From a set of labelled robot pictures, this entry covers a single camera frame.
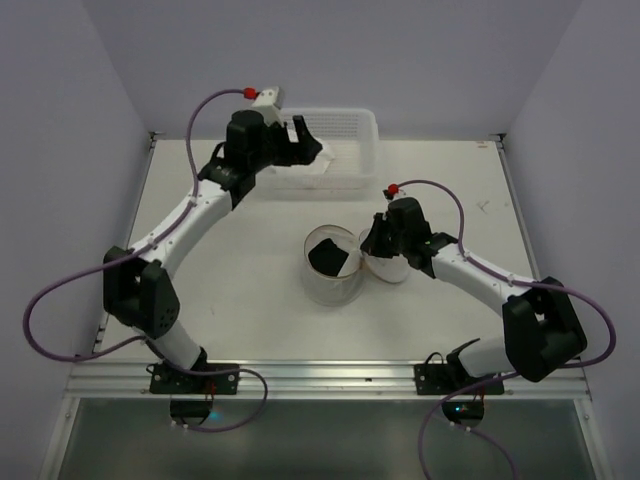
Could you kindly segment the white bra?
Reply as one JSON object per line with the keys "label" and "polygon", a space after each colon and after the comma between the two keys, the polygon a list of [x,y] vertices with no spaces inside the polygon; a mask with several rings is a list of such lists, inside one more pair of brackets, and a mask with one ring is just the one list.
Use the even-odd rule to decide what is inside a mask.
{"label": "white bra", "polygon": [[320,140],[321,150],[316,155],[313,162],[309,165],[294,165],[289,167],[270,166],[265,172],[271,175],[279,176],[305,176],[305,175],[322,175],[335,159],[332,147],[324,140]]}

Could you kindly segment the black bra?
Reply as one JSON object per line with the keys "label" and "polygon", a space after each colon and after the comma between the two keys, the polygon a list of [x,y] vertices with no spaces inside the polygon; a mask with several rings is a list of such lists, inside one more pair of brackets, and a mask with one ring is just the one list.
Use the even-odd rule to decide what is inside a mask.
{"label": "black bra", "polygon": [[323,239],[307,253],[311,267],[328,277],[339,277],[348,258],[349,253],[330,238]]}

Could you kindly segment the white mesh laundry bag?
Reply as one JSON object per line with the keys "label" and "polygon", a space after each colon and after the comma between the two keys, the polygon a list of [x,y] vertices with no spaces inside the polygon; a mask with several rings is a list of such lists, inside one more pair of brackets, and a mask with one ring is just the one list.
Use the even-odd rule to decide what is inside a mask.
{"label": "white mesh laundry bag", "polygon": [[[409,277],[409,265],[404,257],[379,259],[364,254],[360,244],[369,233],[366,228],[359,235],[338,225],[321,225],[312,230],[303,242],[301,283],[305,295],[312,301],[329,307],[346,305],[356,299],[368,276],[390,285],[398,285]],[[325,238],[330,238],[349,258],[339,277],[328,277],[316,272],[307,259],[307,253]]]}

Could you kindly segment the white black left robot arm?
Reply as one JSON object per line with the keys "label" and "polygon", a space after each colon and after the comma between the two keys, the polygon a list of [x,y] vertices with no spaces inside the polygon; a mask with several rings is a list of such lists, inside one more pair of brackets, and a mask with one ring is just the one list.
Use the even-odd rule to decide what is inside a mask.
{"label": "white black left robot arm", "polygon": [[269,123],[255,110],[235,112],[194,187],[149,234],[124,250],[104,256],[103,308],[121,324],[143,335],[149,347],[177,371],[201,371],[206,352],[179,321],[180,301],[173,277],[202,237],[231,213],[270,166],[311,164],[322,150],[303,116]]}

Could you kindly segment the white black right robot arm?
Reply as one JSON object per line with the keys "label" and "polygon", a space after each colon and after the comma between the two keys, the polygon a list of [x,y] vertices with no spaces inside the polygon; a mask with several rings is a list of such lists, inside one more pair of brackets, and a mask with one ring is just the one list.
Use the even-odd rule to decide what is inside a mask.
{"label": "white black right robot arm", "polygon": [[474,266],[458,238],[431,230],[412,197],[393,200],[373,216],[361,251],[380,259],[401,256],[411,268],[459,288],[499,316],[500,335],[472,339],[447,354],[446,366],[460,381],[515,372],[539,382],[588,345],[559,281],[547,277],[535,287],[531,279],[509,277],[500,269],[491,275]]}

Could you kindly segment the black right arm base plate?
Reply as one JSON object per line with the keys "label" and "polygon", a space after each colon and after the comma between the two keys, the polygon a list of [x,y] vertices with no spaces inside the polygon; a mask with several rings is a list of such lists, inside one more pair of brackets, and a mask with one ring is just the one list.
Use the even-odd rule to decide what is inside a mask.
{"label": "black right arm base plate", "polygon": [[425,361],[413,365],[416,393],[422,396],[449,395],[495,377],[496,374],[472,377],[462,367],[449,364],[439,352],[433,352]]}

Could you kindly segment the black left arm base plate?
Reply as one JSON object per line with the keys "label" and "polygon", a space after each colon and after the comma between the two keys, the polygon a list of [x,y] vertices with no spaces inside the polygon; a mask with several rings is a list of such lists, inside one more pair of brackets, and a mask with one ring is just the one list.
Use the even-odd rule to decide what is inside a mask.
{"label": "black left arm base plate", "polygon": [[166,363],[149,364],[149,392],[162,395],[235,395],[240,379],[238,364],[207,363],[198,368],[204,375],[186,374]]}

